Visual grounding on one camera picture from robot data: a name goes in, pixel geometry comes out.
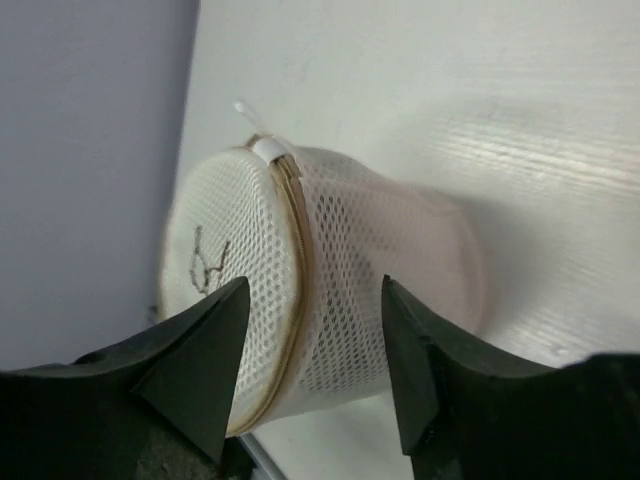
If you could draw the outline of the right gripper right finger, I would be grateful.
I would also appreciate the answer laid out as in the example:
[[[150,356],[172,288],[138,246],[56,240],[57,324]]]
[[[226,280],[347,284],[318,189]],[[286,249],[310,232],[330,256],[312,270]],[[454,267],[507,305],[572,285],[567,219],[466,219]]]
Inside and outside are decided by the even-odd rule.
[[[508,353],[385,278],[382,325],[401,449],[418,479],[635,479],[639,358],[554,369]]]

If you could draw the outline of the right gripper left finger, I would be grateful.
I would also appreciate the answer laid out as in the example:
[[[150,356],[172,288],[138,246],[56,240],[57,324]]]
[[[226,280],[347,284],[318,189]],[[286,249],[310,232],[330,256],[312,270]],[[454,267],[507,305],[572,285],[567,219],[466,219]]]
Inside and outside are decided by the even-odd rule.
[[[248,478],[227,426],[249,307],[237,278],[72,364],[3,372],[2,477]]]

